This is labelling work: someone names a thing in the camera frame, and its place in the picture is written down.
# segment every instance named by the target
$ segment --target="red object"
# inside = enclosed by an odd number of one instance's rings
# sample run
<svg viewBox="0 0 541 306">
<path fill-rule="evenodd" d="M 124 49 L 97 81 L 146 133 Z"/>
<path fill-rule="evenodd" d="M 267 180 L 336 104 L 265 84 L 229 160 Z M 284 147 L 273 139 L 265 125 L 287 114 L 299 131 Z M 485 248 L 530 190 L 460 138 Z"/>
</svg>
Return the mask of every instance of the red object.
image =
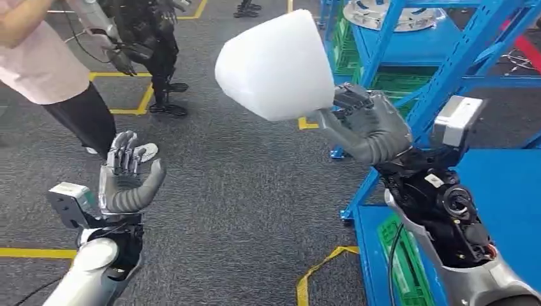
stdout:
<svg viewBox="0 0 541 306">
<path fill-rule="evenodd" d="M 503 24 L 502 28 L 509 25 L 509 20 Z M 519 49 L 530 61 L 531 65 L 541 73 L 541 53 L 526 37 L 520 35 L 515 41 L 515 47 Z"/>
</svg>

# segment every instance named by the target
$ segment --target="white plastic bag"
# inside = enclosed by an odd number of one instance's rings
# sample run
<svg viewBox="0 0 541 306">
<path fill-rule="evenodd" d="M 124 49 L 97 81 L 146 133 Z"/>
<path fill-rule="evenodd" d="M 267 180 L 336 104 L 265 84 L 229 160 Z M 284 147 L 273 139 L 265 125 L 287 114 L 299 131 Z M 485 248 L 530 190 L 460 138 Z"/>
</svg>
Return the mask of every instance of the white plastic bag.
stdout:
<svg viewBox="0 0 541 306">
<path fill-rule="evenodd" d="M 269 121 L 332 106 L 332 72 L 307 10 L 282 15 L 226 42 L 215 74 L 227 96 Z"/>
</svg>

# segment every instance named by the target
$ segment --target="white robot arm casing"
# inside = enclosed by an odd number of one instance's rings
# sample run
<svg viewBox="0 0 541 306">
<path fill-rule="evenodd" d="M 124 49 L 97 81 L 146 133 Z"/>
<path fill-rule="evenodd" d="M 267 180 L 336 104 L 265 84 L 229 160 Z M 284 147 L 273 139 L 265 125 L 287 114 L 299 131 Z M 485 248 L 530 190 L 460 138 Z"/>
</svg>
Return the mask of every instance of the white robot arm casing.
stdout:
<svg viewBox="0 0 541 306">
<path fill-rule="evenodd" d="M 110 265 L 118 255 L 117 244 L 108 238 L 97 238 L 84 244 L 78 250 L 70 271 L 43 305 L 111 305 L 140 267 L 139 263 L 126 279 L 115 280 Z"/>
</svg>

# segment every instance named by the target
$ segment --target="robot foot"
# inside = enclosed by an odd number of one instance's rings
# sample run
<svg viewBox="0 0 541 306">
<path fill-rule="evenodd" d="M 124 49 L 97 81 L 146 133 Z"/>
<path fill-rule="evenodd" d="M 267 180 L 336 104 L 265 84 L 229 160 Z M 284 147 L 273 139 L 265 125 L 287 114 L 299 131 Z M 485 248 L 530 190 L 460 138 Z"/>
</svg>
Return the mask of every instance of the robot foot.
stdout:
<svg viewBox="0 0 541 306">
<path fill-rule="evenodd" d="M 183 117 L 188 114 L 188 111 L 184 107 L 173 105 L 173 104 L 167 104 L 167 105 L 154 104 L 149 107 L 149 112 L 150 113 L 168 113 L 170 115 L 174 115 L 177 117 Z"/>
<path fill-rule="evenodd" d="M 241 18 L 241 17 L 257 17 L 259 16 L 259 13 L 256 12 L 256 11 L 250 11 L 250 10 L 245 10 L 245 11 L 238 11 L 237 13 L 234 13 L 233 14 L 233 17 L 235 18 Z"/>
<path fill-rule="evenodd" d="M 240 10 L 241 9 L 241 5 L 237 5 L 237 9 Z M 250 4 L 248 5 L 248 7 L 246 8 L 247 10 L 252 10 L 252 11 L 260 11 L 262 9 L 262 7 L 260 5 L 257 5 L 257 4 Z"/>
<path fill-rule="evenodd" d="M 186 83 L 173 83 L 167 86 L 167 92 L 185 92 L 188 88 Z"/>
</svg>

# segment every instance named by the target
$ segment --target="robot forearm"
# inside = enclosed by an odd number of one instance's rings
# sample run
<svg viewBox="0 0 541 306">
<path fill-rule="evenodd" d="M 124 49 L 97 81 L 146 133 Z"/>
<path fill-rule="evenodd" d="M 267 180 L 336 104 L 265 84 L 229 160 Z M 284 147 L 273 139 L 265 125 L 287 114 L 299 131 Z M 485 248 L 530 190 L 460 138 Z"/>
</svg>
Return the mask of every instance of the robot forearm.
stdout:
<svg viewBox="0 0 541 306">
<path fill-rule="evenodd" d="M 44 303 L 45 306 L 111 305 L 124 291 L 139 265 L 128 277 L 118 278 L 112 268 L 120 255 L 119 246 L 109 238 L 97 238 L 77 252 L 70 271 Z"/>
<path fill-rule="evenodd" d="M 120 36 L 116 25 L 105 15 L 97 0 L 71 0 L 70 8 L 77 14 L 84 29 L 104 50 L 113 50 Z"/>
</svg>

